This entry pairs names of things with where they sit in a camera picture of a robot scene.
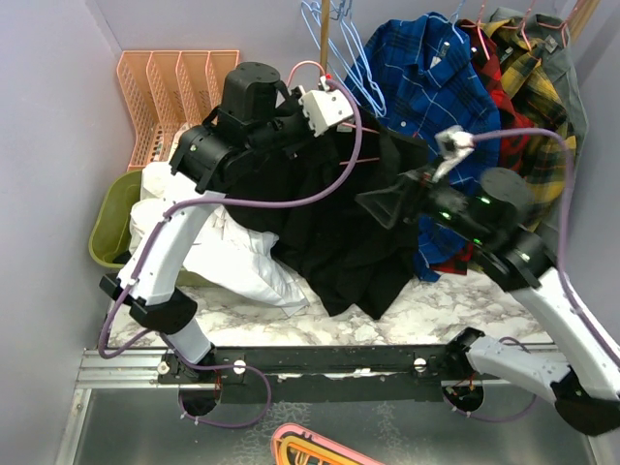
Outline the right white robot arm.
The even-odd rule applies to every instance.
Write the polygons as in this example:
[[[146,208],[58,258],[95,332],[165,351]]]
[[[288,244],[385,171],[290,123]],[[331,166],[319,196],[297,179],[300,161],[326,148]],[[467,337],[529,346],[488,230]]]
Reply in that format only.
[[[418,169],[356,197],[386,229],[423,215],[473,243],[475,263],[528,310],[565,357],[559,362],[528,354],[468,327],[448,342],[445,371],[457,379],[504,379],[551,403],[574,430],[600,436],[619,427],[619,352],[570,293],[558,259],[521,225],[531,199],[525,181],[503,168],[486,170],[471,196]]]

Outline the black shirt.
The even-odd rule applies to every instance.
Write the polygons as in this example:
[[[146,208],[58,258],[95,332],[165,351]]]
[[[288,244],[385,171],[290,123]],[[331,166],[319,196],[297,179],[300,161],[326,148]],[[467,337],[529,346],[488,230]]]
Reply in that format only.
[[[355,305],[380,319],[416,272],[418,226],[400,223],[388,230],[356,201],[360,193],[391,186],[402,172],[427,160],[427,143],[382,126],[367,111],[359,162],[328,197],[293,209],[231,206],[241,226],[270,232],[279,239],[271,249],[320,298],[330,316]],[[299,150],[296,158],[269,158],[231,187],[230,197],[281,202],[311,197],[332,184],[352,155],[355,135],[332,129]]]

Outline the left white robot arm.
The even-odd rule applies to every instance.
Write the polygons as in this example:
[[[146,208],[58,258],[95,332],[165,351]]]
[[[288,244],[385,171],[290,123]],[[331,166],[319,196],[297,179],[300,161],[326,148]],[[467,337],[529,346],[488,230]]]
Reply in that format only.
[[[145,332],[157,332],[182,357],[180,370],[199,383],[213,373],[212,343],[196,320],[196,302],[177,286],[182,270],[263,303],[301,308],[304,294],[271,257],[276,237],[240,226],[234,206],[277,210],[287,201],[232,198],[241,178],[278,155],[292,155],[336,119],[342,93],[327,77],[317,89],[289,89],[263,63],[228,73],[221,104],[184,132],[170,159],[160,220],[114,277],[101,282]]]

